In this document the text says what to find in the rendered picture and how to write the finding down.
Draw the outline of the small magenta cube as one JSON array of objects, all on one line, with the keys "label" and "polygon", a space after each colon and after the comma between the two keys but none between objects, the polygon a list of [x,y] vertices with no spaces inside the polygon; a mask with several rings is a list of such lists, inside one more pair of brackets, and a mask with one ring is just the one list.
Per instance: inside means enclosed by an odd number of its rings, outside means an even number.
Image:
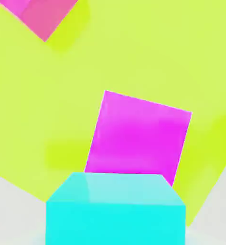
[{"label": "small magenta cube", "polygon": [[106,90],[85,172],[160,174],[173,184],[192,113]]}]

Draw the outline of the large yellow-green box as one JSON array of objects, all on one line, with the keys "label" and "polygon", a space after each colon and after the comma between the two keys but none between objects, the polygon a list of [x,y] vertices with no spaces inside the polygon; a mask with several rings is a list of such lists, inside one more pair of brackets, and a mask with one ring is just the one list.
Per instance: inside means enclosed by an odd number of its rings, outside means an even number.
[{"label": "large yellow-green box", "polygon": [[226,166],[226,0],[78,0],[47,42],[0,5],[0,176],[47,200],[105,90],[192,112],[173,185],[191,224]]}]

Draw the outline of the small cyan cube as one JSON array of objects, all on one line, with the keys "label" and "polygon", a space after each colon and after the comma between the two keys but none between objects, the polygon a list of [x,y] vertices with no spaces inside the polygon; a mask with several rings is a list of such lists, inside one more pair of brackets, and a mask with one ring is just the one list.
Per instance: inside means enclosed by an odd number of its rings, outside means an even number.
[{"label": "small cyan cube", "polygon": [[161,175],[73,173],[46,201],[45,245],[185,245],[185,221]]}]

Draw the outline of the small pink cube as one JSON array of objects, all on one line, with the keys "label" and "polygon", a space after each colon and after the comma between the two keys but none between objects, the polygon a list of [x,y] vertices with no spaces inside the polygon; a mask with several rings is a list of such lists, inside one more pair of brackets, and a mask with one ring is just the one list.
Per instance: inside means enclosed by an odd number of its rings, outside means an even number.
[{"label": "small pink cube", "polygon": [[0,0],[0,4],[45,42],[77,1]]}]

